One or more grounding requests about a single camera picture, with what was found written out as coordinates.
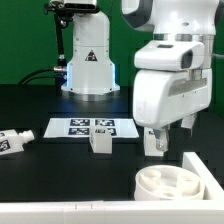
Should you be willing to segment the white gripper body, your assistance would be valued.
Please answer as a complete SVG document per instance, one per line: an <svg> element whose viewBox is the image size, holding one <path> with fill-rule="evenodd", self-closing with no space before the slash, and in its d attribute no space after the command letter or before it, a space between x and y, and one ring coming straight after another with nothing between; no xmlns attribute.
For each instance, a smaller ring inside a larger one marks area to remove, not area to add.
<svg viewBox="0 0 224 224"><path fill-rule="evenodd" d="M135 54L133 117L140 126L161 129L207 108L212 71L203 66L201 42L151 41Z"/></svg>

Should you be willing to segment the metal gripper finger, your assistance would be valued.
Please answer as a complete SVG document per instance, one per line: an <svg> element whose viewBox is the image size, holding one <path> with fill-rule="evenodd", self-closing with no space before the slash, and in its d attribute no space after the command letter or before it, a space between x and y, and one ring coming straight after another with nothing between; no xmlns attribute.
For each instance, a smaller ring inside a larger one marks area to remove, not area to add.
<svg viewBox="0 0 224 224"><path fill-rule="evenodd" d="M156 139L156 149L161 152L166 152L169 147L168 128L165 127L160 130L154 129L154 135Z"/></svg>
<svg viewBox="0 0 224 224"><path fill-rule="evenodd" d="M193 133L193 127L197 118L197 114L190 114L182 119L181 127L187 129L190 134Z"/></svg>

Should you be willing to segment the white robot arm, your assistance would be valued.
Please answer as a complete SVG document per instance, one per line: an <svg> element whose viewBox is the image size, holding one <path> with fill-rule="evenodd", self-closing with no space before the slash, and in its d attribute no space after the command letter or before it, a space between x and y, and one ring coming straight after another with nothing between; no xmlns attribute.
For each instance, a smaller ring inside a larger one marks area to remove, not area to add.
<svg viewBox="0 0 224 224"><path fill-rule="evenodd" d="M154 131L156 149L165 152L169 125L210 104L213 41L224 0L121 0L121 15L132 29L153 34L134 56L133 118ZM80 11L73 21L73 57L63 90L83 99L116 90L108 19Z"/></svg>

